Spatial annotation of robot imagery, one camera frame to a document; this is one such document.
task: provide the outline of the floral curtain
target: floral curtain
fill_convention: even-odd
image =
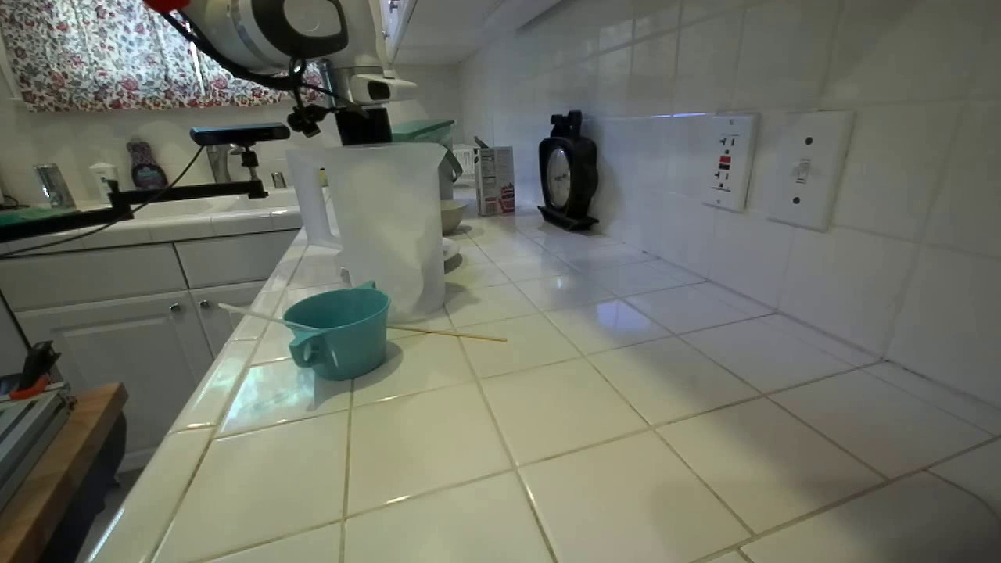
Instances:
[[[23,101],[42,113],[284,101],[231,78],[142,0],[0,0],[0,38]]]

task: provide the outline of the kitchen counter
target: kitchen counter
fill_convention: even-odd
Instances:
[[[78,238],[91,228],[9,240],[9,243],[0,243],[0,253],[54,243],[60,238]],[[179,202],[146,208],[133,220],[117,222],[94,238],[48,248],[42,253],[137,248],[137,243],[196,240],[196,238],[235,238],[235,235],[284,232],[284,228],[300,228],[300,208],[295,190],[272,190],[265,201],[247,201],[247,198],[179,201]]]
[[[286,360],[284,327],[244,319],[91,559],[997,559],[1001,527],[972,497],[997,487],[933,470],[990,448],[1001,415],[539,216],[453,243],[429,325],[506,343],[390,331],[382,369],[324,385]],[[254,309],[337,286],[337,253],[300,235]],[[781,410],[789,389],[822,399]],[[830,399],[859,438],[801,423]],[[934,415],[952,443],[915,464],[899,415]],[[909,467],[878,474],[885,460]]]

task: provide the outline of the drawer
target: drawer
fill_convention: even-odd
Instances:
[[[12,309],[116,301],[183,291],[183,271],[167,243],[25,255],[0,262],[0,289]]]
[[[191,289],[265,283],[297,232],[179,243]]]

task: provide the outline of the electrical outlet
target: electrical outlet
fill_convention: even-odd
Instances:
[[[781,190],[771,220],[824,232],[838,201],[844,156],[850,143],[850,113],[797,115],[781,159]]]
[[[743,211],[753,156],[753,115],[710,115],[708,126],[708,184],[702,202],[718,211]]]

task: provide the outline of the teal cup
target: teal cup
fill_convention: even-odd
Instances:
[[[292,360],[319,380],[358,380],[383,364],[389,294],[375,286],[329,291],[284,313]]]

